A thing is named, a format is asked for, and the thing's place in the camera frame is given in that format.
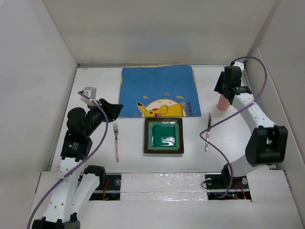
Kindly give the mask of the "pink handled fork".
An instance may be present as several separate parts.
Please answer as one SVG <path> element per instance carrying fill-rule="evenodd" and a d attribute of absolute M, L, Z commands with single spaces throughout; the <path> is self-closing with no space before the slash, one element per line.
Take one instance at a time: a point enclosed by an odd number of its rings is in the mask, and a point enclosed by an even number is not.
<path fill-rule="evenodd" d="M 118 125 L 117 123 L 113 123 L 113 131 L 114 131 L 114 137 L 115 137 L 115 156 L 116 156 L 116 162 L 119 162 L 119 147 L 118 147 Z"/>

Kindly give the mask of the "pink plastic cup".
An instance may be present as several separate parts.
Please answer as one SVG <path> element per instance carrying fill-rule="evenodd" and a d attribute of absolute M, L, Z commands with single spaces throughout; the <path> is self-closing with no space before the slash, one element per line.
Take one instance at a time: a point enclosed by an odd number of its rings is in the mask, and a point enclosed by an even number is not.
<path fill-rule="evenodd" d="M 216 107 L 220 111 L 226 111 L 230 106 L 230 102 L 224 97 L 224 95 L 221 94 Z"/>

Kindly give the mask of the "pink handled knife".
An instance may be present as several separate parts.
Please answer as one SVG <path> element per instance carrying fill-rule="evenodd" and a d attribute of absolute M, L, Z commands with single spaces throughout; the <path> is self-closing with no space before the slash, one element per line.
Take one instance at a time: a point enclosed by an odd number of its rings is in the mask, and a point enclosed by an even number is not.
<path fill-rule="evenodd" d="M 209 146 L 208 142 L 209 142 L 209 135 L 210 135 L 211 125 L 212 125 L 212 116 L 209 113 L 209 115 L 208 115 L 208 124 L 207 124 L 207 132 L 206 132 L 206 142 L 205 142 L 205 148 L 204 148 L 205 152 L 208 151 L 208 146 Z"/>

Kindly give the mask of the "green square plate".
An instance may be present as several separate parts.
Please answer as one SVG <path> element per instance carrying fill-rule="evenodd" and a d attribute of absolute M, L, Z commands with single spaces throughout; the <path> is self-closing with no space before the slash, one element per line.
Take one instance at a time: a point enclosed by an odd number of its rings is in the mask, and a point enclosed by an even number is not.
<path fill-rule="evenodd" d="M 145 154 L 182 155 L 184 153 L 183 119 L 177 117 L 145 118 Z"/>

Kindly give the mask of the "blue Pikachu cloth placemat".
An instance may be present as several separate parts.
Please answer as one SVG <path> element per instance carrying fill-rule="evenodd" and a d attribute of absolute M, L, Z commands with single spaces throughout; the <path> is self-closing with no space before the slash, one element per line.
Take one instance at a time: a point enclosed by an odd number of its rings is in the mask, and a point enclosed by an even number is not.
<path fill-rule="evenodd" d="M 120 117 L 200 117 L 193 69 L 189 65 L 126 67 L 122 70 Z"/>

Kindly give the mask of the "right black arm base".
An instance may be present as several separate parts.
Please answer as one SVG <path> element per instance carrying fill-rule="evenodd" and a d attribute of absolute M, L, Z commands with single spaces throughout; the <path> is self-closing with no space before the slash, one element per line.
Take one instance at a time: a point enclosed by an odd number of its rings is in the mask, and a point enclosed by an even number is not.
<path fill-rule="evenodd" d="M 208 200 L 251 200 L 247 176 L 223 178 L 220 173 L 207 173 L 201 187 L 207 192 Z"/>

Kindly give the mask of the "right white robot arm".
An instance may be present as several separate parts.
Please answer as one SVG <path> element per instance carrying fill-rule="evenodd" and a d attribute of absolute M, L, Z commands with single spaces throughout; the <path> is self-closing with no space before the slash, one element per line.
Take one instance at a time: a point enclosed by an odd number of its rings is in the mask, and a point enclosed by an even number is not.
<path fill-rule="evenodd" d="M 227 163 L 220 176 L 221 184 L 231 188 L 243 177 L 263 165 L 284 161 L 288 130 L 270 120 L 254 101 L 252 91 L 241 85 L 242 69 L 226 66 L 217 81 L 215 91 L 223 95 L 241 116 L 251 131 L 245 154 L 234 162 Z"/>

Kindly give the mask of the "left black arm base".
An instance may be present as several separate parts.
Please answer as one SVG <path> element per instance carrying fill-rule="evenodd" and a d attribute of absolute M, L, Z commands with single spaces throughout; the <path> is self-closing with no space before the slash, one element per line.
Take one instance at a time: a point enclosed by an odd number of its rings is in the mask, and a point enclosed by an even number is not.
<path fill-rule="evenodd" d="M 107 173 L 104 184 L 99 185 L 90 197 L 91 201 L 112 201 L 121 198 L 121 173 Z"/>

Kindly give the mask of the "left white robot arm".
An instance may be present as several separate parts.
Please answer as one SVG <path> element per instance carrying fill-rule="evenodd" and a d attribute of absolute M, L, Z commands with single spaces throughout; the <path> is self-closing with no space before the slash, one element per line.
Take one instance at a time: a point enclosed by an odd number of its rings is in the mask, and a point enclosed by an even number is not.
<path fill-rule="evenodd" d="M 85 98 L 88 111 L 76 107 L 67 114 L 67 132 L 61 150 L 57 182 L 47 191 L 33 210 L 29 229 L 79 229 L 80 212 L 95 189 L 106 185 L 105 168 L 86 165 L 96 150 L 90 136 L 101 123 L 115 121 L 122 108 L 104 99 Z"/>

